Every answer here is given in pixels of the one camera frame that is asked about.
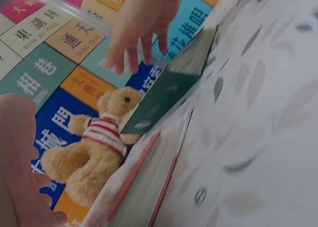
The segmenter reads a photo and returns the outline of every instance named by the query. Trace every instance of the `colorful mat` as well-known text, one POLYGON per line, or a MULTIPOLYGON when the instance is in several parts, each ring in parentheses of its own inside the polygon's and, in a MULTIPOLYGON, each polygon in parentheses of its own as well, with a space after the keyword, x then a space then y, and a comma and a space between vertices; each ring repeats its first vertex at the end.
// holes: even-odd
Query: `colorful mat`
MULTIPOLYGON (((113 24, 124 0, 66 0, 113 24)), ((180 0, 169 28, 164 56, 172 59, 191 39, 218 0, 180 0)), ((147 92, 161 69, 145 66, 121 76, 103 68, 110 39, 57 7, 37 0, 0 0, 0 94, 14 92, 37 105, 34 146, 47 149, 79 141, 68 130, 74 114, 97 116, 97 100, 108 90, 131 86, 147 92)), ((154 39, 154 52, 159 53, 154 39)), ((32 170, 42 172, 40 160, 32 170)), ((42 193, 53 199, 52 210, 64 211, 69 226, 80 227, 87 208, 74 204, 64 185, 51 182, 42 193)))

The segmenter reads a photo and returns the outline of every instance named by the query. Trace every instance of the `striped sweater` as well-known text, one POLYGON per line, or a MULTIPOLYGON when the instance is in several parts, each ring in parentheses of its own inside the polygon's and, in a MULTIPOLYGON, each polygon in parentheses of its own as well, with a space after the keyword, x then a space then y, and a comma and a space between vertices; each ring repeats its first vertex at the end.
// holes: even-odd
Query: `striped sweater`
POLYGON ((126 154, 126 146, 119 137, 117 117, 104 113, 99 118, 89 118, 85 122, 85 131, 82 139, 89 139, 107 145, 115 152, 122 155, 126 154))

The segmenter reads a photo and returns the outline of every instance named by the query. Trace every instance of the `hand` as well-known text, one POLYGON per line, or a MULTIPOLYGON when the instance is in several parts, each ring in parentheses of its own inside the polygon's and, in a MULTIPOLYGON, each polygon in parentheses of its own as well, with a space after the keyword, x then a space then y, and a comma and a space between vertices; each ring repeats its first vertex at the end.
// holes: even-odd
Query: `hand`
POLYGON ((159 49, 167 50, 168 26, 177 14, 179 0, 126 0, 119 11, 108 48, 106 68, 114 67, 118 75, 124 71, 124 51, 132 73, 138 71, 137 43, 143 46, 145 64, 151 62, 153 34, 159 49))
POLYGON ((33 147, 34 116, 33 101, 16 94, 0 96, 0 178, 19 227, 60 227, 67 221, 67 216, 51 212, 51 197, 39 192, 40 188, 49 185, 50 178, 31 171, 31 160, 39 156, 33 147))

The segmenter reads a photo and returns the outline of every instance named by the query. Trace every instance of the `green book cover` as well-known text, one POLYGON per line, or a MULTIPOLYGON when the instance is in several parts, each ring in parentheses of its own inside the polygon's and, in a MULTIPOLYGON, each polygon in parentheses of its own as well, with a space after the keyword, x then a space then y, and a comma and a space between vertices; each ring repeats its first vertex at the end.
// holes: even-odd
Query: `green book cover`
POLYGON ((216 31, 217 28, 201 29, 164 68, 123 126, 122 134, 149 131, 200 79, 216 31))

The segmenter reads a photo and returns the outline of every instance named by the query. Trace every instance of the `stuffed toy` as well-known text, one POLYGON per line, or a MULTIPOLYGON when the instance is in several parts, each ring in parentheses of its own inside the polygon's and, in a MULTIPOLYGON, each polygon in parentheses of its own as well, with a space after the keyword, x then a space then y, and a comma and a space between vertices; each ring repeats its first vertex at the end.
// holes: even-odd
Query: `stuffed toy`
POLYGON ((108 178, 123 163, 126 145, 141 137, 118 133, 141 99, 142 95, 130 87, 106 92, 97 103, 98 118, 71 117, 69 129, 81 136, 79 142, 44 152, 44 171, 51 179, 66 183, 66 192, 75 203, 91 207, 108 178))

